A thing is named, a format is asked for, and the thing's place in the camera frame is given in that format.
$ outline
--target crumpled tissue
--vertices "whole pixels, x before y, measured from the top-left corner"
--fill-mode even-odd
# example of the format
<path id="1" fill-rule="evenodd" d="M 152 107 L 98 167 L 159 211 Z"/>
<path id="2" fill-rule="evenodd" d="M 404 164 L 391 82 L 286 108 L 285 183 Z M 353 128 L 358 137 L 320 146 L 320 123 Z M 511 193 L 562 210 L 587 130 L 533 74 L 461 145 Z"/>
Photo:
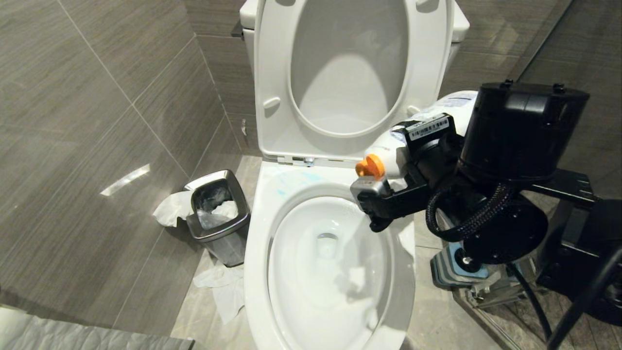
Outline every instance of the crumpled tissue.
<path id="1" fill-rule="evenodd" d="M 244 306 L 244 265 L 228 268 L 218 261 L 213 268 L 201 272 L 192 281 L 198 288 L 211 288 L 223 325 L 229 323 Z"/>
<path id="2" fill-rule="evenodd" d="M 166 197 L 155 209 L 153 216 L 162 226 L 177 227 L 177 218 L 185 220 L 188 215 L 192 215 L 192 191 L 173 193 Z"/>
<path id="3" fill-rule="evenodd" d="M 224 224 L 238 216 L 238 206 L 235 201 L 224 201 L 211 212 L 197 209 L 198 221 L 204 230 Z"/>

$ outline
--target toilet tank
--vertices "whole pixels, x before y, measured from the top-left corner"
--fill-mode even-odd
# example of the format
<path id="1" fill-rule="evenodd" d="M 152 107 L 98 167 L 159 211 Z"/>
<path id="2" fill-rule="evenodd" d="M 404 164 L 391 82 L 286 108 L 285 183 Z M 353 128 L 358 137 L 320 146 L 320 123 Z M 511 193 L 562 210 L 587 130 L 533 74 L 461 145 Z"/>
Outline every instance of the toilet tank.
<path id="1" fill-rule="evenodd" d="M 255 19 L 257 18 L 257 6 L 258 0 L 247 0 L 242 8 L 239 10 L 239 20 L 242 24 L 243 28 L 243 39 L 246 44 L 246 52 L 248 54 L 248 60 L 251 63 L 251 70 L 253 74 L 255 73 L 254 67 L 254 43 L 255 43 Z M 460 48 L 460 43 L 467 36 L 469 22 L 465 17 L 465 14 L 462 13 L 460 6 L 454 1 L 453 2 L 453 34 L 452 34 L 452 44 L 449 49 L 449 58 L 447 61 L 447 65 L 445 66 L 445 73 L 451 66 L 453 59 L 456 57 L 458 49 Z"/>

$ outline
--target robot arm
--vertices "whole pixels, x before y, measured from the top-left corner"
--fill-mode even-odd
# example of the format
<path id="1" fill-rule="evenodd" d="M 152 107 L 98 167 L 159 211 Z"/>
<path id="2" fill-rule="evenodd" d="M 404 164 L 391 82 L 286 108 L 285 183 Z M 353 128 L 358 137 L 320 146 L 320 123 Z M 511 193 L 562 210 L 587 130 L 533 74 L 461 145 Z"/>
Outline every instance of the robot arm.
<path id="1" fill-rule="evenodd" d="M 400 129 L 409 154 L 405 189 L 394 192 L 386 180 L 362 176 L 351 192 L 375 232 L 426 210 L 430 231 L 462 241 L 471 258 L 511 262 L 535 249 L 547 232 L 545 214 L 520 191 L 558 194 L 551 186 L 567 173 L 557 170 L 557 162 L 588 98 L 561 85 L 484 84 L 464 138 L 446 113 Z M 455 226 L 442 230 L 437 209 Z"/>

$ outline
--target gray wall tile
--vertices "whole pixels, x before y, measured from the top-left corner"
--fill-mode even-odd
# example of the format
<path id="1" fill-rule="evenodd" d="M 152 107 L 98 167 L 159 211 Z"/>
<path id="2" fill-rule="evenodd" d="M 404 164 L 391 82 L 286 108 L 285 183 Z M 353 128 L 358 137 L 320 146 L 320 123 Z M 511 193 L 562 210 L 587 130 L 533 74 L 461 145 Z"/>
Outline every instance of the gray wall tile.
<path id="1" fill-rule="evenodd" d="M 133 101 L 192 38 L 181 0 L 62 0 Z"/>
<path id="2" fill-rule="evenodd" d="M 148 172 L 106 195 L 145 166 Z M 38 226 L 2 266 L 2 300 L 44 318 L 112 326 L 162 230 L 153 210 L 186 180 L 137 112 L 128 110 L 39 208 Z"/>
<path id="3" fill-rule="evenodd" d="M 136 108 L 186 174 L 192 174 L 223 116 L 195 40 L 141 95 Z"/>
<path id="4" fill-rule="evenodd" d="M 223 169 L 235 171 L 241 158 L 242 152 L 233 136 L 229 121 L 224 116 L 218 125 L 216 135 L 207 146 L 203 158 L 192 174 L 192 179 L 198 179 L 203 175 Z"/>
<path id="5" fill-rule="evenodd" d="M 517 61 L 516 56 L 459 51 L 443 79 L 439 97 L 459 90 L 477 90 L 482 83 L 502 82 Z"/>
<path id="6" fill-rule="evenodd" d="M 212 36 L 198 36 L 197 40 L 227 113 L 255 114 L 253 73 L 244 42 Z"/>
<path id="7" fill-rule="evenodd" d="M 239 20 L 245 0 L 183 0 L 197 35 L 228 37 Z"/>
<path id="8" fill-rule="evenodd" d="M 259 141 L 257 135 L 257 119 L 254 115 L 233 114 L 229 113 L 229 120 L 233 127 L 233 134 L 238 140 L 242 153 L 247 156 L 261 157 L 263 154 L 259 150 Z M 246 135 L 242 132 L 242 127 L 246 128 Z"/>
<path id="9" fill-rule="evenodd" d="M 522 55 L 558 2 L 456 1 L 471 25 L 460 50 L 499 55 Z"/>
<path id="10" fill-rule="evenodd" d="M 620 69 L 621 7 L 619 0 L 574 1 L 538 58 Z"/>
<path id="11" fill-rule="evenodd" d="M 129 102 L 57 2 L 4 2 L 0 22 L 1 263 Z"/>
<path id="12" fill-rule="evenodd" d="M 172 331 L 203 253 L 188 226 L 178 222 L 162 231 L 114 328 L 163 336 Z M 143 326 L 145 319 L 151 322 Z"/>
<path id="13" fill-rule="evenodd" d="M 559 167 L 587 174 L 596 195 L 621 198 L 622 70 L 591 62 L 562 62 L 538 56 L 521 81 L 560 82 L 590 93 Z"/>

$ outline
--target orange nozzle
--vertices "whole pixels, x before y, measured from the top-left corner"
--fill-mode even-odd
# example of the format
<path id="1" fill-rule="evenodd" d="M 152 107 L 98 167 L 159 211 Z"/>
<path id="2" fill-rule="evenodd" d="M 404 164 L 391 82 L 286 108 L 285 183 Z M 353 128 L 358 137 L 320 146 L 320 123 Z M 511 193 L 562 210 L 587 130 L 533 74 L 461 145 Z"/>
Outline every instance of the orange nozzle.
<path id="1" fill-rule="evenodd" d="M 368 154 L 364 160 L 358 162 L 355 169 L 359 176 L 373 176 L 378 181 L 384 177 L 383 162 L 373 153 Z"/>

